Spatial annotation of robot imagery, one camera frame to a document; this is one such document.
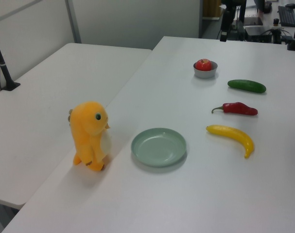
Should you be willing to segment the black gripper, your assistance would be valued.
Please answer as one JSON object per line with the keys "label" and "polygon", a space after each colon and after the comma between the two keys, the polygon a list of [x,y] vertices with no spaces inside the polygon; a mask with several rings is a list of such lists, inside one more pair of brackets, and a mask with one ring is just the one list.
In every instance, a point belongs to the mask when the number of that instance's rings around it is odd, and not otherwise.
{"label": "black gripper", "polygon": [[232,24],[236,14],[236,7],[227,7],[223,13],[220,41],[227,41],[227,32],[229,31],[230,25]]}

